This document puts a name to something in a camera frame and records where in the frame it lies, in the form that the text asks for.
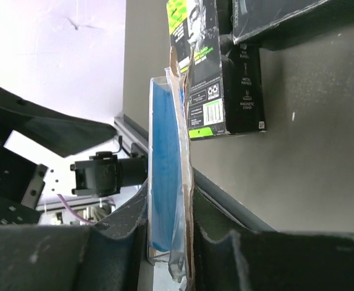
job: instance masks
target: purple cable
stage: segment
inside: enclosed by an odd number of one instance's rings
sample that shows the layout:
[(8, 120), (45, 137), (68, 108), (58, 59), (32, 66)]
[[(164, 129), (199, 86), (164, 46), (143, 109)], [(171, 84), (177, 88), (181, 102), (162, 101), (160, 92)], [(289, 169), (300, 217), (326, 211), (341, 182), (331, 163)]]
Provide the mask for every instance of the purple cable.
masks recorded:
[(78, 220), (80, 220), (81, 222), (84, 222), (85, 224), (94, 224), (93, 222), (86, 220), (85, 218), (81, 217), (80, 215), (78, 215), (76, 213), (76, 211), (74, 211), (69, 204), (67, 203), (67, 201), (64, 199), (64, 197), (61, 194), (57, 194), (58, 198), (61, 200), (62, 204), (64, 205), (64, 207)]

